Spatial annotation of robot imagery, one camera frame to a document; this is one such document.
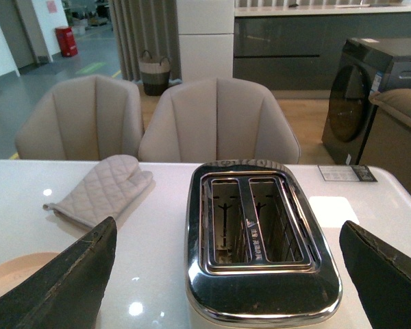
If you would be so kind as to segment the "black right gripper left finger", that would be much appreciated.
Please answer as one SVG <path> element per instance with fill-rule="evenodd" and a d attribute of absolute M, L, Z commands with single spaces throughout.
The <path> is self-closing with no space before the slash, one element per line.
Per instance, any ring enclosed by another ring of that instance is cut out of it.
<path fill-rule="evenodd" d="M 0 328 L 93 328 L 116 238 L 116 222 L 108 217 L 1 296 Z"/>

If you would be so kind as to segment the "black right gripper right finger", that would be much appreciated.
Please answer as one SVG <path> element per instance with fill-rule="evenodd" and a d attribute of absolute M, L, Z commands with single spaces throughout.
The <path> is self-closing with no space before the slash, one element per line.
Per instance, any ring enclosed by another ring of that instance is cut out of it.
<path fill-rule="evenodd" d="M 339 243 L 371 326 L 411 328 L 411 258 L 352 221 Z"/>

